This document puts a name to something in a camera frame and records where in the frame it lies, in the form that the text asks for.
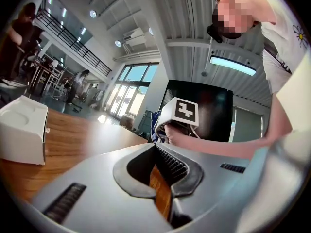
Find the black vent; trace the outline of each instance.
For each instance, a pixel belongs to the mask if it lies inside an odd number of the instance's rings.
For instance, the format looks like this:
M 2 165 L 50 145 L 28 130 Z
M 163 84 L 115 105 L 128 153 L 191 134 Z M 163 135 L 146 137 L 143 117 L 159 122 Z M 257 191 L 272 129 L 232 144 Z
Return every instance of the black vent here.
M 61 224 L 85 189 L 85 185 L 73 183 L 47 208 L 47 210 L 45 210 L 43 214 L 51 220 Z
M 166 179 L 169 186 L 187 175 L 188 168 L 183 162 L 177 160 L 171 154 L 159 148 L 158 146 L 157 149 L 158 160 L 156 165 L 159 170 L 163 172 L 163 177 Z
M 223 163 L 220 165 L 221 168 L 233 171 L 233 172 L 237 172 L 237 173 L 244 173 L 245 171 L 245 167 L 243 166 L 235 166 L 232 164 L 228 164 L 228 163 Z

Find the black monitor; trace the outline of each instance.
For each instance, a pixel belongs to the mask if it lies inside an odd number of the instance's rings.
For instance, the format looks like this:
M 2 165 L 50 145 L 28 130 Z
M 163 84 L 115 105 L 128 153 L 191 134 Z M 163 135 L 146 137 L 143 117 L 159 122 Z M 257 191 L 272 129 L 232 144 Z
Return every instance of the black monitor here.
M 169 80 L 160 109 L 174 97 L 199 105 L 199 127 L 195 131 L 201 139 L 229 141 L 232 91 L 207 84 Z

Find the railing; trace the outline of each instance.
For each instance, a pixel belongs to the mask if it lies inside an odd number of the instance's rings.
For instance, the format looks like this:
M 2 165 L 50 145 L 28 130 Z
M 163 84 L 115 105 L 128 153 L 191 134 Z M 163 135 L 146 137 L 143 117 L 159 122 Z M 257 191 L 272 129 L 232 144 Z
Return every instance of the railing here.
M 105 63 L 79 42 L 72 33 L 62 26 L 60 22 L 46 10 L 41 10 L 36 18 L 100 73 L 107 76 L 109 72 L 111 72 L 111 69 Z

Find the table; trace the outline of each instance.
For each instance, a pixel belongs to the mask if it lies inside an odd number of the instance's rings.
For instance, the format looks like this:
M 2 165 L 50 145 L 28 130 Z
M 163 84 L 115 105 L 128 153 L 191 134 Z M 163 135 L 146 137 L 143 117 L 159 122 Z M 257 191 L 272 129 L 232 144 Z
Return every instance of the table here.
M 32 82 L 30 84 L 30 90 L 29 91 L 30 91 L 31 94 L 33 94 L 33 92 L 35 91 L 37 85 L 39 84 L 39 81 L 40 81 L 40 78 L 41 78 L 43 72 L 47 72 L 48 73 L 48 76 L 45 79 L 43 87 L 42 87 L 42 89 L 40 91 L 40 96 L 42 96 L 43 92 L 44 92 L 44 90 L 45 90 L 45 88 L 46 88 L 46 86 L 48 84 L 48 81 L 49 81 L 50 77 L 54 76 L 54 73 L 51 70 L 47 69 L 45 66 L 41 65 L 40 63 L 38 63 L 37 61 L 31 61 L 31 62 L 38 66 L 38 69 L 36 70 L 36 72 L 34 74 L 34 77 L 33 77 L 33 80 L 32 80 Z
M 44 185 L 90 156 L 147 142 L 122 126 L 91 122 L 52 109 L 47 127 L 50 133 L 46 134 L 45 166 L 0 159 L 1 175 L 8 188 L 27 201 Z M 171 191 L 157 168 L 151 174 L 150 186 L 157 190 L 156 205 L 167 218 Z

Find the floor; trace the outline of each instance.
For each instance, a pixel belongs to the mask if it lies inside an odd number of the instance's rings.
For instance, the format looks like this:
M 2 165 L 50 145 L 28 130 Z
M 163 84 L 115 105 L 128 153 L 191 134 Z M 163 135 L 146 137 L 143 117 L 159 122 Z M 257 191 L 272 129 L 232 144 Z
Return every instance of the floor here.
M 47 107 L 57 110 L 59 112 L 69 114 L 75 117 L 85 118 L 90 121 L 100 121 L 101 123 L 114 124 L 119 125 L 119 121 L 114 119 L 106 112 L 97 111 L 90 108 L 87 104 L 79 101 L 78 99 L 73 100 L 73 104 L 71 106 L 65 103 L 65 97 L 60 96 L 59 93 L 54 93 L 55 97 L 59 98 L 58 100 L 53 99 L 51 95 L 53 91 L 49 91 L 48 94 L 40 96 L 30 95 L 29 93 L 25 93 L 26 86 L 19 82 L 7 82 L 9 86 L 6 84 L 0 83 L 0 92 L 6 101 L 11 98 L 11 100 L 19 98 L 21 95 L 27 96 L 35 101 L 38 101 Z

